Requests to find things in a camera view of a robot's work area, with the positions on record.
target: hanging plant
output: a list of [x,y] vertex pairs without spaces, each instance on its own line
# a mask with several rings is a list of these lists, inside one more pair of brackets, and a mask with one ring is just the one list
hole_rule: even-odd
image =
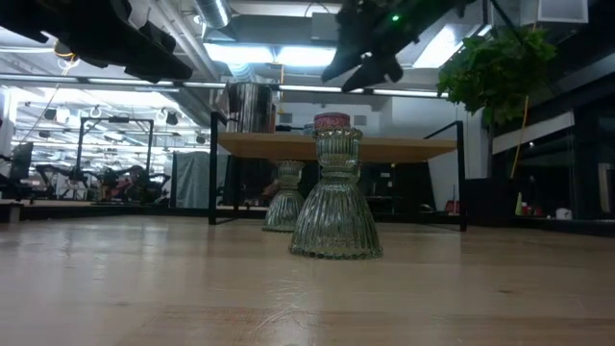
[[440,70],[438,97],[447,92],[448,101],[463,103],[472,115],[484,109],[487,124],[523,116],[527,95],[547,82],[555,47],[542,30],[521,28],[517,33],[465,38],[464,48]]

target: exposed ductwork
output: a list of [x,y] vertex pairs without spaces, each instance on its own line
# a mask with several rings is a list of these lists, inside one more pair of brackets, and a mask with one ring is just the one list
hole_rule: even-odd
[[249,63],[229,63],[229,70],[238,82],[255,82],[257,80],[254,68]]
[[231,8],[226,0],[195,0],[196,11],[205,25],[221,29],[231,21]]

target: wooden floor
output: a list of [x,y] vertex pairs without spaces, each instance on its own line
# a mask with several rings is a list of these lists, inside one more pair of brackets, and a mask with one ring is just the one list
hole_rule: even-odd
[[380,224],[329,261],[259,226],[0,226],[0,345],[615,345],[615,240]]

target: glass candle holder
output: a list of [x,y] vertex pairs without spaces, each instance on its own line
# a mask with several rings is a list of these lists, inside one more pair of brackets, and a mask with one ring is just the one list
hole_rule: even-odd
[[304,204],[303,196],[297,191],[304,164],[299,161],[279,161],[278,180],[280,190],[275,195],[265,216],[263,231],[292,233],[297,217]]
[[381,257],[374,218],[356,186],[362,132],[329,128],[313,136],[323,179],[299,214],[290,253],[331,260]]

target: shelf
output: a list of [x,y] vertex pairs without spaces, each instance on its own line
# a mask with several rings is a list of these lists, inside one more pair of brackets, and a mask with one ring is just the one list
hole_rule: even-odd
[[[311,136],[223,133],[218,142],[239,158],[316,160],[316,143]],[[455,149],[454,140],[365,137],[359,157],[364,162],[421,162]]]

